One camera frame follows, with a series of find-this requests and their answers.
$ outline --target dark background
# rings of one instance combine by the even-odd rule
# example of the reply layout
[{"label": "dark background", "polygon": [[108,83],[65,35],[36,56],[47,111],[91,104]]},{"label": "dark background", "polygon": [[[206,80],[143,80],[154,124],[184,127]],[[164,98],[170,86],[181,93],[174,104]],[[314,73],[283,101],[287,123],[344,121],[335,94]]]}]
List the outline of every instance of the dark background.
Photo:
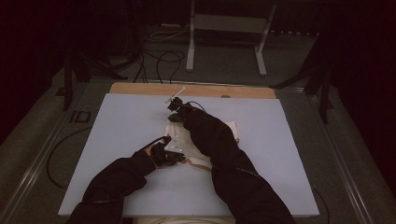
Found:
[{"label": "dark background", "polygon": [[[242,5],[225,0],[216,4],[198,2],[198,12],[258,17],[262,14],[252,10],[261,1],[245,1]],[[338,88],[379,170],[396,194],[396,4],[374,0],[349,3],[284,2],[276,9],[271,29],[278,35],[321,32],[308,55],[312,64],[323,57],[329,46],[341,49],[334,62],[332,84]],[[233,10],[238,4],[239,10]],[[6,0],[1,5],[0,143],[51,85],[52,76],[63,67],[68,48],[128,54],[134,50],[131,43],[136,43],[135,35],[140,34],[136,27],[161,23],[184,26],[190,16],[190,2],[185,0]],[[117,43],[123,43],[123,38],[129,44],[119,46]]]}]

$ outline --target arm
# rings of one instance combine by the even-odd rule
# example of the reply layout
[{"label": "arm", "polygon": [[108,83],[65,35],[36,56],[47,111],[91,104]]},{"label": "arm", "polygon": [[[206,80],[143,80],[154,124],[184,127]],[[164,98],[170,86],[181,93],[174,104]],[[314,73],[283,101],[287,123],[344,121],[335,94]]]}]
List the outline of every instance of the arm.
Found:
[{"label": "arm", "polygon": [[91,181],[66,223],[120,223],[124,197],[142,189],[144,176],[156,169],[149,152],[150,147],[108,165]]},{"label": "arm", "polygon": [[294,223],[286,205],[257,174],[226,124],[195,110],[187,114],[184,127],[198,149],[210,157],[215,191],[229,206],[236,223]]}]

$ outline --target white desk frame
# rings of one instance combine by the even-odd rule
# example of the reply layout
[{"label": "white desk frame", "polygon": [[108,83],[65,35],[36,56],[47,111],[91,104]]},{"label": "white desk frame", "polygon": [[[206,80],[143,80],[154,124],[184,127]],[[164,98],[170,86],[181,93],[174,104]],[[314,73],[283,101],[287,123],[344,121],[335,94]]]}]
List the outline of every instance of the white desk frame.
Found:
[{"label": "white desk frame", "polygon": [[267,75],[264,59],[262,57],[262,49],[264,48],[265,40],[267,39],[271,27],[271,21],[275,14],[275,5],[271,6],[266,19],[195,14],[194,5],[195,0],[191,0],[190,44],[186,65],[186,70],[188,72],[192,72],[194,67],[194,31],[195,29],[204,29],[262,34],[262,41],[258,46],[255,46],[254,52],[256,54],[257,65],[259,66],[260,76],[265,77]]}]

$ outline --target floor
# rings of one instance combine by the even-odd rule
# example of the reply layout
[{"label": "floor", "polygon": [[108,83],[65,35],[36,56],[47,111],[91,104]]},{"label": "floor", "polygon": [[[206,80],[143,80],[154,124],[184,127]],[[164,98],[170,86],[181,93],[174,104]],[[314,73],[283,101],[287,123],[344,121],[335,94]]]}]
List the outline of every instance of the floor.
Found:
[{"label": "floor", "polygon": [[[137,81],[159,82],[158,70],[164,82],[169,82],[176,71],[173,83],[267,87],[296,75],[315,41],[309,36],[270,34],[263,53],[268,76],[260,77],[254,58],[254,36],[201,35],[197,39],[192,73],[184,70],[185,59],[178,65],[178,62],[158,63],[149,56],[161,57],[164,53],[154,50],[179,50],[186,54],[188,38],[179,35],[146,44],[146,79],[139,76]],[[164,60],[177,61],[172,53],[165,56]],[[133,81],[139,68],[136,63],[120,74],[128,77],[126,81]],[[97,76],[89,83],[75,83],[74,103],[63,112],[64,99],[55,95],[63,86],[63,70],[54,77],[52,87],[0,146],[0,222],[65,223],[66,217],[57,215],[63,188],[89,135],[85,129],[93,125],[103,97],[115,81]],[[316,217],[297,217],[297,223],[396,223],[395,199],[340,102],[337,89],[331,89],[332,109],[328,111],[330,123],[326,125],[318,116],[317,97],[302,93],[305,82],[301,80],[276,90],[320,211]],[[91,112],[90,121],[70,122],[74,110]],[[47,168],[60,188],[51,183]]]}]

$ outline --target person's left arm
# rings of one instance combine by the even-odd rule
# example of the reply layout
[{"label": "person's left arm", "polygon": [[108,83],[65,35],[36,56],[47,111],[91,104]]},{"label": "person's left arm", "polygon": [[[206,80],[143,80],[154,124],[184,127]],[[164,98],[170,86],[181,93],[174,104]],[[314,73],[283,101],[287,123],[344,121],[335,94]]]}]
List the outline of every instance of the person's left arm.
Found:
[{"label": "person's left arm", "polygon": [[145,175],[156,169],[150,149],[139,150],[131,158],[117,159],[101,171],[66,223],[120,223],[124,197],[142,189],[147,183]]}]

